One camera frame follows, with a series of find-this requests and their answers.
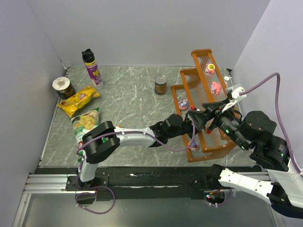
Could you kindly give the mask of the purple figure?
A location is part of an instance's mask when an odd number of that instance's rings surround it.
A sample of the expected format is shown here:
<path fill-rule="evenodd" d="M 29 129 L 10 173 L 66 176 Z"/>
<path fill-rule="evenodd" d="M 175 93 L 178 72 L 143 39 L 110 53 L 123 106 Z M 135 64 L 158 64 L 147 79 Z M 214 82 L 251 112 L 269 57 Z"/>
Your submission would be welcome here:
<path fill-rule="evenodd" d="M 196 151 L 198 149 L 198 143 L 195 140 L 190 141 L 188 145 L 191 151 Z"/>

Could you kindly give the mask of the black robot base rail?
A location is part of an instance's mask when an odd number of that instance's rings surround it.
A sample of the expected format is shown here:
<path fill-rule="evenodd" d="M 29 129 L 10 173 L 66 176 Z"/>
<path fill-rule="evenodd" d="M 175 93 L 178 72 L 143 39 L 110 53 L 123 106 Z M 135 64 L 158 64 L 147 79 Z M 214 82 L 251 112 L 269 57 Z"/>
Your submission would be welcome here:
<path fill-rule="evenodd" d="M 77 168 L 38 168 L 36 175 L 63 177 L 63 192 L 88 192 L 80 201 L 96 198 L 123 199 L 191 198 L 204 199 L 207 191 L 223 192 L 214 167 L 99 167 L 87 183 L 77 180 Z"/>

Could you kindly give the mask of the pink figure with green hat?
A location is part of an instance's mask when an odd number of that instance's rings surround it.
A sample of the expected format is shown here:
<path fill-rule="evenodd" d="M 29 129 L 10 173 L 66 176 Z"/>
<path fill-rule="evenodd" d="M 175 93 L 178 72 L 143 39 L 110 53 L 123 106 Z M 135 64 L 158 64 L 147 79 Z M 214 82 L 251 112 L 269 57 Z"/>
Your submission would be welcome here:
<path fill-rule="evenodd" d="M 208 77 L 211 77 L 215 74 L 215 65 L 212 63 L 208 63 L 205 65 L 205 74 Z"/>

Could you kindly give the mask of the pink pig figure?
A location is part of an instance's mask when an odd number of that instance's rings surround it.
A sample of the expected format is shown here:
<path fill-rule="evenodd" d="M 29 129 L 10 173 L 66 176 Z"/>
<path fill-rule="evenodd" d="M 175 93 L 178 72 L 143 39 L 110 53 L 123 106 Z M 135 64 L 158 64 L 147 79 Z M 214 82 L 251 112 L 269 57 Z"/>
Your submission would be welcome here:
<path fill-rule="evenodd" d="M 211 84 L 210 90 L 213 95 L 219 95 L 221 93 L 222 86 L 220 83 L 214 81 Z"/>

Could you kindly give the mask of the purple bunny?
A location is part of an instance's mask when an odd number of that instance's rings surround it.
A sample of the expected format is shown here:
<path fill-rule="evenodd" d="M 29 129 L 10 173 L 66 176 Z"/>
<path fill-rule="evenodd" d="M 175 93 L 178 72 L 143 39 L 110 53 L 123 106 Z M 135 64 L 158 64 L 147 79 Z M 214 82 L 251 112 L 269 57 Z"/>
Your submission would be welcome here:
<path fill-rule="evenodd" d="M 186 110 L 188 108 L 188 105 L 189 100 L 187 98 L 178 102 L 178 107 L 180 110 Z"/>

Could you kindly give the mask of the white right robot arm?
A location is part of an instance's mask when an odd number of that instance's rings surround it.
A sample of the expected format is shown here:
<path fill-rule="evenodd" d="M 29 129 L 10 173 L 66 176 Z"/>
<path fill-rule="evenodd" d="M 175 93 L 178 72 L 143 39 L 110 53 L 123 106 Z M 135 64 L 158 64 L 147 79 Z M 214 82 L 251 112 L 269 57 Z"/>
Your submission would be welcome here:
<path fill-rule="evenodd" d="M 276 123 L 263 111 L 251 111 L 243 120 L 234 109 L 225 109 L 225 101 L 204 103 L 198 114 L 200 127 L 211 121 L 211 129 L 219 128 L 242 150 L 252 149 L 250 158 L 266 169 L 274 181 L 266 182 L 238 174 L 217 164 L 207 175 L 209 184 L 219 184 L 254 195 L 271 208 L 289 218 L 303 217 L 303 179 L 291 160 L 290 145 L 274 135 Z"/>

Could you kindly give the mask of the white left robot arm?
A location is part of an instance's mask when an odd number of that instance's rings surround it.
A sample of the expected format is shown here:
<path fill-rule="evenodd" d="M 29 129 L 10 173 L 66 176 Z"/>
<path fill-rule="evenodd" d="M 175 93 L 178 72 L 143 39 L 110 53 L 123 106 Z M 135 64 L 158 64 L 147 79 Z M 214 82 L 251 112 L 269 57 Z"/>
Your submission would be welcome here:
<path fill-rule="evenodd" d="M 80 183 L 92 181 L 98 164 L 105 161 L 119 147 L 168 148 L 169 139 L 185 134 L 194 139 L 207 122 L 206 112 L 200 110 L 189 110 L 185 117 L 171 114 L 164 121 L 143 129 L 116 127 L 111 121 L 106 121 L 82 138 L 82 145 L 77 150 L 81 156 L 77 181 Z"/>

